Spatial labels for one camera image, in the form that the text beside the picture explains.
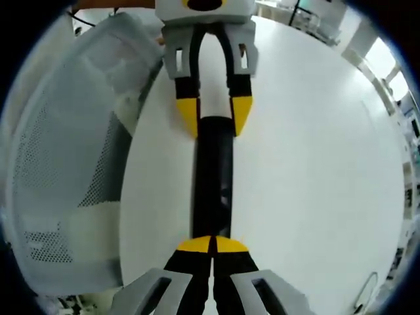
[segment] wall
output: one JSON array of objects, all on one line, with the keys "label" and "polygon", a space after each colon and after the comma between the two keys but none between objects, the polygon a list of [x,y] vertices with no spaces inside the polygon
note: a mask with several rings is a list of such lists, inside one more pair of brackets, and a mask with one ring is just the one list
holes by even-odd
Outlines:
[{"label": "wall", "polygon": [[364,58],[377,38],[377,31],[373,28],[370,21],[364,18],[350,41],[348,49],[354,50],[359,56]]},{"label": "wall", "polygon": [[334,47],[338,53],[341,54],[348,47],[361,22],[362,16],[359,14],[359,12],[350,7],[347,7],[343,20],[339,26],[340,35],[337,38],[339,44]]},{"label": "wall", "polygon": [[317,14],[332,28],[340,26],[347,7],[340,0],[333,0],[331,3],[326,0],[302,0],[299,6]]}]

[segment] white chair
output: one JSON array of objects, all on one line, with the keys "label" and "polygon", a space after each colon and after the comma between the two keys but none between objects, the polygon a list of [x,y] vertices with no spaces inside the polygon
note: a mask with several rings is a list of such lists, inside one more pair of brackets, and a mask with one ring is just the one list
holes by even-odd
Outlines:
[{"label": "white chair", "polygon": [[161,56],[138,21],[117,14],[80,36],[28,100],[10,153],[6,224],[35,292],[122,284],[119,199],[131,135],[116,106],[140,94]]}]

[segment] cable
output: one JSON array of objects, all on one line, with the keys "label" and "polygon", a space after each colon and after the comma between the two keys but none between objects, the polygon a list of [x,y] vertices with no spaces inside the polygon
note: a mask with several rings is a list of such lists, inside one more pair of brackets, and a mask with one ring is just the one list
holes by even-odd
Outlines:
[{"label": "cable", "polygon": [[86,25],[89,25],[89,26],[92,26],[92,27],[95,27],[96,25],[94,25],[94,24],[92,24],[92,23],[89,23],[89,22],[87,22],[87,21],[85,21],[85,20],[82,20],[81,18],[78,18],[76,15],[74,15],[73,13],[71,13],[71,12],[67,12],[67,14],[68,15],[70,15],[72,18],[74,18],[75,20],[77,20],[77,21],[79,21],[79,22],[82,22],[82,23],[84,23],[84,24],[86,24]]}]

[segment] black cylinder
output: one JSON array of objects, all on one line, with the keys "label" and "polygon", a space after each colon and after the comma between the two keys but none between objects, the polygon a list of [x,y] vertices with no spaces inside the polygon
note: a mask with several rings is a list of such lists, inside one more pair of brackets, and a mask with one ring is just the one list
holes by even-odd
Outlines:
[{"label": "black cylinder", "polygon": [[227,117],[199,120],[192,237],[230,237],[234,123]]}]

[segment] white tabletop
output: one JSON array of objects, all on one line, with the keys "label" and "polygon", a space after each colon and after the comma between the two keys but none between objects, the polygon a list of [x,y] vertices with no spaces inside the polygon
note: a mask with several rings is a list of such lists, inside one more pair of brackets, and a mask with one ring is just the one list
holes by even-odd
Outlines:
[{"label": "white tabletop", "polygon": [[[394,130],[371,83],[336,52],[254,19],[260,58],[253,109],[234,141],[232,238],[260,269],[307,294],[317,314],[349,314],[371,272],[385,280],[397,248],[404,179]],[[199,64],[204,115],[228,114],[224,57],[212,35]],[[194,145],[162,69],[125,172],[125,284],[163,267],[189,236]]]}]

